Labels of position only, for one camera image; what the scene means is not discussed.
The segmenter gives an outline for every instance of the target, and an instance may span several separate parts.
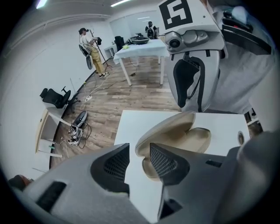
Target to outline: ceiling light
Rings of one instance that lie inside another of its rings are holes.
[[[128,2],[128,1],[130,1],[130,0],[122,0],[120,2],[117,2],[117,3],[113,4],[113,5],[111,5],[111,7],[114,7],[116,5],[120,5],[121,3],[125,3],[125,2]]]
[[[138,18],[138,19],[146,19],[146,18],[150,18],[150,17],[148,16],[148,17],[143,17],[143,18]]]
[[[43,7],[46,2],[47,2],[47,0],[40,0],[38,5],[37,5],[37,7],[36,7],[36,9],[39,9],[39,8]]]

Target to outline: bowl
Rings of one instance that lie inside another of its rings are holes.
[[[147,44],[149,42],[149,38],[148,37],[131,37],[129,39],[133,44]]]

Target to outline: white shirt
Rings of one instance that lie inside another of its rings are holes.
[[[93,45],[90,44],[90,41],[97,39],[97,38],[90,38],[87,35],[83,35],[80,38],[80,43],[83,45],[83,47],[86,49],[88,53],[91,53],[91,47],[94,47]]]

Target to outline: wooden floor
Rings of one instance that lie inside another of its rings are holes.
[[[131,63],[129,59],[125,59],[123,62],[129,75],[136,71],[133,66],[133,64],[136,64],[135,62],[131,60]],[[160,85],[161,70],[157,57],[140,58],[136,75],[130,77],[132,86],[128,85],[119,64],[115,65],[112,59],[108,61],[108,64],[112,66],[112,69],[107,69],[111,74],[103,85],[97,89],[98,91],[92,94],[92,99],[84,103],[84,96],[87,97],[91,91],[103,82],[103,79],[99,79],[97,75],[91,77],[85,84],[85,88],[83,87],[80,90],[78,98],[81,103],[74,105],[75,113],[69,112],[70,114],[63,118],[72,123],[78,114],[85,109],[88,112],[87,122],[92,128],[91,135],[83,149],[67,143],[69,157],[112,146],[123,110],[180,111],[171,94],[166,77],[164,77],[164,84]],[[69,126],[61,124],[55,142],[68,141],[70,137],[67,133],[68,129]],[[63,158],[53,157],[52,168],[67,159],[65,142],[55,145],[53,152],[62,154]]]

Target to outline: khaki pants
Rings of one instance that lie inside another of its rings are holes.
[[[94,64],[94,66],[96,68],[96,71],[99,74],[104,73],[105,69],[104,69],[103,64],[101,62],[101,58],[100,58],[99,52],[94,47],[91,48],[91,57],[92,57],[93,64]]]

